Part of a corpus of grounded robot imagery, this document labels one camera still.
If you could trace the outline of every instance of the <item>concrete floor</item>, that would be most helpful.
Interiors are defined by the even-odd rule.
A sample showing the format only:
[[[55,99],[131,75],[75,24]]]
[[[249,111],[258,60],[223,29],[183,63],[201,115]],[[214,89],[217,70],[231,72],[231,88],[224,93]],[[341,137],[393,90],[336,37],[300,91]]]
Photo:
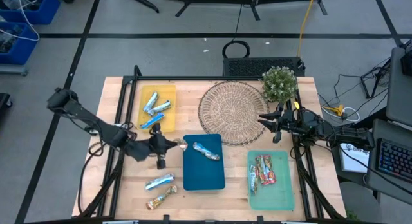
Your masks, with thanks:
[[[181,2],[150,1],[159,7],[160,14],[133,0],[100,0],[90,33],[234,33],[236,28],[239,5],[191,4],[176,18],[174,14]],[[382,1],[396,31],[412,35],[408,10],[411,0]],[[53,35],[45,35],[37,44],[27,63],[29,74],[0,75],[0,92],[10,93],[14,102],[0,130],[0,223],[13,223],[16,219],[53,117],[46,109],[46,100],[54,88],[64,85],[81,36],[50,37],[83,33],[93,2],[76,0],[72,5],[61,4],[51,25],[36,26],[39,33]],[[324,16],[314,4],[306,33],[390,34],[376,0],[324,0],[324,5],[329,15]],[[260,21],[254,20],[249,8],[243,8],[238,32],[299,33],[307,6],[308,2],[259,5]],[[298,39],[242,40],[249,43],[251,57],[294,56],[298,45]],[[96,112],[104,78],[130,75],[135,64],[144,75],[221,75],[221,49],[229,41],[204,37],[89,38],[71,89],[79,94],[85,107]],[[302,58],[306,75],[315,78],[318,92],[331,99],[339,73],[362,75],[389,57],[393,47],[395,42],[391,38],[304,39]],[[228,52],[230,57],[244,54],[242,47],[237,46],[230,47]],[[343,78],[337,91],[342,93],[358,83],[356,78]],[[367,103],[359,111],[361,117],[368,116],[383,96]],[[341,104],[355,109],[365,101],[360,86],[341,97]],[[85,133],[67,120],[60,120],[25,222],[70,218],[88,142]],[[384,223],[410,223],[412,206],[385,195],[380,206]]]

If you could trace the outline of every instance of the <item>green tray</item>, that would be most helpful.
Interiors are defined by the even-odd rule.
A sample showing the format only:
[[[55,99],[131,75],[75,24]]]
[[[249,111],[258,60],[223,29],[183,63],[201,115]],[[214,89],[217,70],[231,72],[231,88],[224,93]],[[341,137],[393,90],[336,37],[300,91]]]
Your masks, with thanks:
[[[270,185],[262,185],[260,180],[257,184],[257,193],[250,190],[250,165],[256,166],[255,158],[262,154],[272,157],[272,170],[275,172],[276,182]],[[248,181],[249,181],[249,204],[255,210],[293,210],[295,207],[288,153],[286,151],[249,151]]]

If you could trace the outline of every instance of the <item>yellow tray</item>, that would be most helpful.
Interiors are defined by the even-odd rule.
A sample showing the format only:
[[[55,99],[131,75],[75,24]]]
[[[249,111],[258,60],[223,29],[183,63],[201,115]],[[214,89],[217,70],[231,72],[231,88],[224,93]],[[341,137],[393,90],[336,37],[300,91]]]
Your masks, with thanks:
[[[166,101],[170,101],[172,107],[163,111],[165,117],[159,121],[160,127],[163,133],[174,131],[174,125],[176,121],[176,86],[175,85],[155,85],[155,86],[143,86],[142,94],[140,96],[139,114],[137,118],[137,128],[140,129],[140,124],[146,123],[151,116],[147,114],[143,108],[152,97],[153,92],[159,94],[159,98],[153,107],[159,106]],[[149,132],[150,128],[142,129],[144,132]]]

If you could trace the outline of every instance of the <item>wooden table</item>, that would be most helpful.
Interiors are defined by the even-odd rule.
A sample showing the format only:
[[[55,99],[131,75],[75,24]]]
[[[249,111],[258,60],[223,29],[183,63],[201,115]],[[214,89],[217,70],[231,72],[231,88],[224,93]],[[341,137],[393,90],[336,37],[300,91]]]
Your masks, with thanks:
[[[121,77],[108,77],[104,83],[97,116],[107,123],[114,122],[121,82]],[[175,84],[177,90],[176,131],[173,133],[164,133],[165,137],[172,140],[182,138],[184,135],[205,133],[198,119],[198,106],[203,94],[216,83],[218,82],[139,80],[131,121],[133,123],[137,121],[140,92],[143,86]],[[246,83],[261,91],[260,82],[248,81]],[[314,79],[310,77],[298,78],[298,83],[302,105],[318,114],[322,114]],[[275,110],[276,105],[277,104],[270,104],[270,112]],[[127,104],[124,105],[123,118],[126,115],[126,107]],[[137,129],[134,131],[138,133],[139,140],[149,138],[148,133],[143,133]],[[289,166],[295,209],[293,211],[252,210],[248,204],[248,151],[252,149],[268,149],[285,150],[289,153],[292,147],[292,139],[288,133],[282,134],[282,140],[278,144],[273,144],[272,138],[273,134],[266,130],[260,138],[246,146],[223,146],[226,187],[220,191],[193,192],[183,189],[183,154],[179,148],[173,148],[167,152],[167,168],[164,170],[156,169],[156,158],[148,158],[144,162],[136,162],[134,159],[126,157],[118,195],[116,219],[163,219],[164,214],[169,214],[171,220],[215,219],[220,221],[253,221],[256,220],[256,216],[259,215],[263,215],[265,221],[305,220],[296,162],[291,158],[289,158]],[[90,143],[95,143],[97,140],[96,137],[92,137]],[[108,149],[106,149],[102,157],[93,158],[86,169],[82,190],[83,209],[90,203],[100,189],[106,166],[107,152]],[[320,190],[336,210],[340,214],[345,215],[339,182],[331,153],[322,147],[312,147],[312,154]],[[153,191],[145,191],[145,182],[163,176],[166,173],[175,174],[176,179],[174,184],[177,185],[179,189],[178,194],[173,194],[167,198],[156,210],[147,210],[145,203],[157,197],[165,190],[165,187],[160,187]],[[312,216],[316,217],[314,197],[309,187],[308,194]],[[105,214],[108,214],[111,195],[112,192],[109,191],[106,200]],[[73,215],[76,214],[78,214],[78,210],[75,205]]]

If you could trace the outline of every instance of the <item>woven round mat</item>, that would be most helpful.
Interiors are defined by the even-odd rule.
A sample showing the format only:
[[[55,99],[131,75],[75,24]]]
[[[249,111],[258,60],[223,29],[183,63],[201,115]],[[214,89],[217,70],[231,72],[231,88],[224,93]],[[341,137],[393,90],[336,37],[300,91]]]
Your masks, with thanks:
[[[268,104],[261,93],[243,82],[221,82],[201,98],[198,115],[206,133],[218,133],[222,142],[244,145],[257,140],[265,130],[258,122],[268,113]]]

